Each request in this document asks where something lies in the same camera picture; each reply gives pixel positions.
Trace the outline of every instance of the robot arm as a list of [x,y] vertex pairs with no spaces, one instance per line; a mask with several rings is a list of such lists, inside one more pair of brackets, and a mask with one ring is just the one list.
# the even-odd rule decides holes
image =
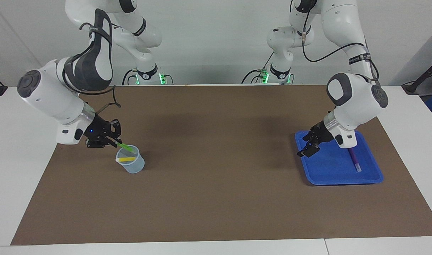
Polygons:
[[135,0],[67,0],[70,20],[89,31],[88,48],[73,57],[50,61],[20,79],[18,93],[22,99],[57,120],[58,143],[77,144],[83,135],[88,138],[87,147],[117,147],[122,143],[119,121],[105,121],[78,95],[102,94],[88,92],[107,89],[112,81],[113,30],[107,13],[114,13],[134,31],[126,36],[132,41],[141,41],[144,47],[160,44],[157,29],[148,29],[135,10]]
[[306,25],[317,14],[321,14],[325,36],[344,47],[351,73],[336,74],[327,83],[327,94],[336,108],[303,138],[308,143],[298,152],[300,157],[314,155],[320,150],[320,143],[334,139],[341,148],[355,147],[355,129],[375,118],[388,105],[384,90],[373,84],[370,53],[365,46],[356,0],[295,0],[290,24],[301,35],[301,47],[308,39],[313,40],[311,26],[306,28]]
[[[290,26],[274,28],[269,31],[266,42],[273,49],[274,54],[271,58],[269,66],[269,81],[272,83],[285,84],[287,83],[290,70],[293,64],[293,53],[290,48],[302,47],[302,29],[304,26],[305,15],[293,8],[290,13]],[[305,45],[313,42],[315,33],[311,27],[307,29],[307,39]]]

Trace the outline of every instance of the plastic tray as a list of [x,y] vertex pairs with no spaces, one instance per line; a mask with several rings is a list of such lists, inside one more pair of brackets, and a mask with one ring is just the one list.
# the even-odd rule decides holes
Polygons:
[[[362,168],[357,172],[347,149],[341,149],[335,140],[321,143],[320,151],[310,158],[302,157],[305,176],[314,185],[353,185],[374,184],[383,181],[383,174],[370,151],[364,136],[356,133],[358,142],[354,152]],[[302,138],[308,131],[299,131],[295,135],[298,150],[305,147]]]

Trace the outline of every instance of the brown mat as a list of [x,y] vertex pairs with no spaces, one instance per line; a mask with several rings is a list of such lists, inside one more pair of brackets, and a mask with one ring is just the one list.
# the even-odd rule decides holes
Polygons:
[[[313,187],[293,134],[333,108],[324,86],[119,87],[117,149],[58,145],[12,245],[432,236],[432,212],[377,119],[359,128],[384,182]],[[111,95],[85,97],[93,107]]]

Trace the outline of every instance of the yellow stick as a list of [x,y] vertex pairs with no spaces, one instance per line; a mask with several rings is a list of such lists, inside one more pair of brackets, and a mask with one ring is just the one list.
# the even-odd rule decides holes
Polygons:
[[128,162],[128,161],[134,161],[137,157],[131,157],[131,158],[117,158],[116,162]]

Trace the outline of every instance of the white table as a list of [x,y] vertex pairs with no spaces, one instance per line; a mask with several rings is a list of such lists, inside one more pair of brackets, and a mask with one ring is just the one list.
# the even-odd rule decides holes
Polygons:
[[[389,107],[379,119],[432,209],[432,114],[418,96],[384,89]],[[0,255],[432,255],[432,237],[296,239],[10,246],[18,224],[55,149],[57,124],[29,107],[10,87],[0,97]]]

